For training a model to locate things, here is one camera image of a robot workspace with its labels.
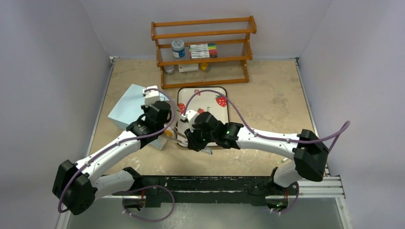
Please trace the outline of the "light blue paper bag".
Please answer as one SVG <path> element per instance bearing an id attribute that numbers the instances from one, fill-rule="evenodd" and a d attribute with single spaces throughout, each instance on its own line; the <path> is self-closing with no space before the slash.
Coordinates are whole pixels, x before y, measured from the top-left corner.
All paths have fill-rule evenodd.
<path id="1" fill-rule="evenodd" d="M 126 128 L 144 114 L 141 106 L 145 104 L 145 97 L 143 96 L 145 89 L 145 87 L 132 84 L 108 115 L 108 118 L 123 130 L 123 133 L 117 137 L 120 142 L 135 137 L 133 134 L 127 134 Z"/>

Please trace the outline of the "metal tongs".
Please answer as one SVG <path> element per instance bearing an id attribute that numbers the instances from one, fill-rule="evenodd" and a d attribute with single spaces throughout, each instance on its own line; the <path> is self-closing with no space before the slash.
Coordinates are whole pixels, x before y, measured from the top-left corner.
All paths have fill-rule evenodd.
<path id="1" fill-rule="evenodd" d="M 184 135 L 183 130 L 179 128 L 179 122 L 177 122 L 175 124 L 175 126 L 173 127 L 173 131 L 176 134 L 175 142 L 181 147 L 188 148 L 188 140 L 187 140 L 186 136 Z M 201 150 L 197 150 L 197 152 L 204 152 L 208 155 L 213 154 L 212 149 L 207 146 Z"/>

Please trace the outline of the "orange fake bread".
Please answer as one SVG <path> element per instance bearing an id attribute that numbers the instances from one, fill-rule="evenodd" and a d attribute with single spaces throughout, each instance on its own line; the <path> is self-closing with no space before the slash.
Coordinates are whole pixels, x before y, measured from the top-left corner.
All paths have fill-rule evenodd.
<path id="1" fill-rule="evenodd" d="M 174 137 L 174 136 L 175 136 L 175 132 L 174 132 L 170 127 L 168 127 L 168 128 L 164 131 L 164 134 L 165 134 L 167 137 Z"/>

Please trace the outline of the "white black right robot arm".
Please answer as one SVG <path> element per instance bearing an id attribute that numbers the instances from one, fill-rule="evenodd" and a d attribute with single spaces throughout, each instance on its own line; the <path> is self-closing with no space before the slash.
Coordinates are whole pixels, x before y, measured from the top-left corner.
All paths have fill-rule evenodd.
<path id="1" fill-rule="evenodd" d="M 199 114 L 192 110 L 181 115 L 181 122 L 188 125 L 184 131 L 188 149 L 211 154 L 208 144 L 215 143 L 224 149 L 254 149 L 288 158 L 290 161 L 276 168 L 268 181 L 274 194 L 302 179 L 323 180 L 329 149 L 310 130 L 279 134 L 249 129 L 240 123 L 223 123 L 209 112 Z"/>

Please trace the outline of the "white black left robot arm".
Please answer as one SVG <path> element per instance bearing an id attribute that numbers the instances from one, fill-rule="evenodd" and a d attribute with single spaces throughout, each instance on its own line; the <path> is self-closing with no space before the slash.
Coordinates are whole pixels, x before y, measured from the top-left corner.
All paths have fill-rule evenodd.
<path id="1" fill-rule="evenodd" d="M 59 165 L 52 188 L 52 193 L 59 199 L 58 212 L 70 211 L 79 215 L 104 196 L 141 192 L 142 176 L 131 167 L 115 174 L 104 174 L 123 158 L 158 139 L 174 120 L 168 101 L 142 105 L 141 109 L 144 113 L 105 147 L 74 163 L 66 160 Z"/>

